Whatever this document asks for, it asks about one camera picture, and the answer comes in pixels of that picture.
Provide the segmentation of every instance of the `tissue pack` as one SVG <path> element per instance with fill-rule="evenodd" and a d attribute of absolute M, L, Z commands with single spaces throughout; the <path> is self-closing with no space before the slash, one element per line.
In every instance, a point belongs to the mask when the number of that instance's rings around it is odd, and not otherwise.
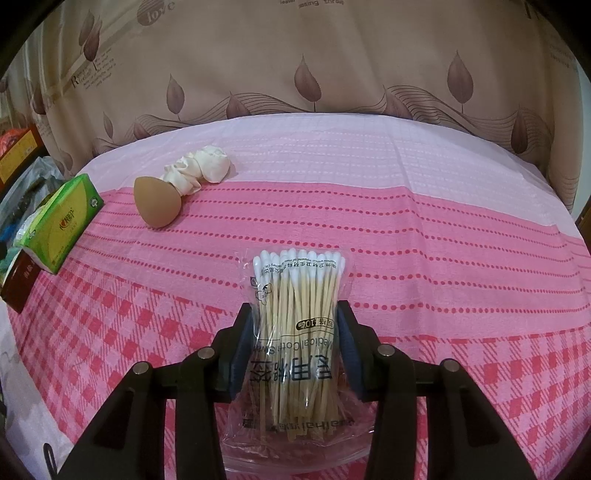
<path fill-rule="evenodd" d="M 33 214 L 19 246 L 41 268 L 55 274 L 103 204 L 89 176 L 78 175 Z"/>

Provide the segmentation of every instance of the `red checkered pattern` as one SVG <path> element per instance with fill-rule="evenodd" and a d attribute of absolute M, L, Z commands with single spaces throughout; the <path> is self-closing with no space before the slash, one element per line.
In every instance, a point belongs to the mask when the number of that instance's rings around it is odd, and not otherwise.
<path fill-rule="evenodd" d="M 245 299 L 240 252 L 293 245 L 350 252 L 359 321 L 413 358 L 456 358 L 538 477 L 564 466 L 591 419 L 591 258 L 580 239 L 402 188 L 374 197 L 319 184 L 233 185 L 205 189 L 159 232 L 144 226 L 129 189 L 106 194 L 59 275 L 40 275 L 23 314 L 10 312 L 23 363 L 72 441 L 133 363 L 178 362 L 231 325 Z M 424 479 L 423 403 L 420 411 Z M 166 425 L 172 475 L 172 404 Z M 358 480 L 364 469 L 359 461 L 293 479 Z"/>

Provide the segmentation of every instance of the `bed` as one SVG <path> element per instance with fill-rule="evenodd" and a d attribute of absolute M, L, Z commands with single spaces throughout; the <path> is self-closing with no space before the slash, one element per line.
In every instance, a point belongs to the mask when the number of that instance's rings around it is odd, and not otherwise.
<path fill-rule="evenodd" d="M 207 144 L 230 157 L 228 177 L 162 231 L 146 227 L 135 178 Z M 36 478 L 48 478 L 42 444 L 61 464 L 133 363 L 178 362 L 231 325 L 247 248 L 349 251 L 359 321 L 414 359 L 460 361 L 541 480 L 587 432 L 591 258 L 539 171 L 503 148 L 399 118 L 295 113 L 157 135 L 82 172 L 105 207 L 23 313 L 0 313 L 7 435 Z M 168 478 L 173 426 L 167 416 Z M 424 410 L 419 432 L 423 479 Z M 365 461 L 291 478 L 358 480 Z"/>

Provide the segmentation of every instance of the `white satin scrunchie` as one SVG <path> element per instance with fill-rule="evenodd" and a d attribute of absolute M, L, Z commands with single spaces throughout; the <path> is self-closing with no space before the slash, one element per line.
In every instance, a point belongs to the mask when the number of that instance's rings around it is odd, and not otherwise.
<path fill-rule="evenodd" d="M 230 159 L 226 153 L 219 147 L 208 145 L 166 165 L 160 180 L 171 183 L 181 195 L 191 195 L 201 190 L 200 180 L 220 183 L 229 169 Z"/>

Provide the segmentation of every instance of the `transparent plastic bag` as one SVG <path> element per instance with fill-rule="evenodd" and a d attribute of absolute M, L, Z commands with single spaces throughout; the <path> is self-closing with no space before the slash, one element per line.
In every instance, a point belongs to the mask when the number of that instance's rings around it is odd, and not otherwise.
<path fill-rule="evenodd" d="M 226 468 L 288 475 L 369 451 L 374 415 L 350 390 L 339 354 L 336 302 L 351 271 L 337 251 L 244 256 L 255 348 L 222 437 Z"/>

